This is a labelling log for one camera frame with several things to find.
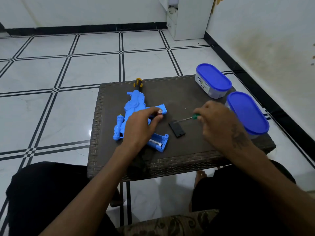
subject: hand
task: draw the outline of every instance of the hand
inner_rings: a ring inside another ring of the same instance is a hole
[[[194,113],[200,114],[198,120],[203,123],[205,139],[226,157],[231,151],[254,146],[234,112],[223,104],[208,101]]]
[[[157,115],[148,125],[148,118],[160,108],[150,107],[134,112],[127,120],[122,146],[133,152],[134,156],[148,143],[163,115]]]

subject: white wall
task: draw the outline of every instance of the white wall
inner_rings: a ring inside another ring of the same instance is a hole
[[[207,32],[315,139],[315,0],[223,0]]]
[[[0,0],[5,28],[166,21],[159,0]]]

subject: blue lid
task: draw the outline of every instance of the blue lid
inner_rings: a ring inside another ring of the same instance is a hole
[[[248,94],[233,92],[227,96],[227,102],[249,134],[262,135],[268,132],[267,119]]]
[[[217,91],[225,92],[232,87],[231,81],[211,64],[200,64],[197,66],[196,71],[211,88]]]

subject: white tile floor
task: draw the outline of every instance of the white tile floor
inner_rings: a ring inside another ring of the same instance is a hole
[[[19,168],[40,161],[87,164],[100,83],[193,75],[200,63],[230,71],[203,39],[174,41],[167,30],[0,37],[0,236],[8,234],[5,190]],[[236,90],[249,93],[232,72],[226,76]],[[315,169],[269,123],[277,148],[268,156],[303,190],[315,190]],[[194,179],[189,172],[123,183],[124,223],[187,212]],[[119,208],[107,212],[120,226]]]

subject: patterned fabric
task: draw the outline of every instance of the patterned fabric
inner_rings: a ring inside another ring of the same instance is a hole
[[[205,210],[138,222],[118,228],[122,236],[201,235],[218,210]]]

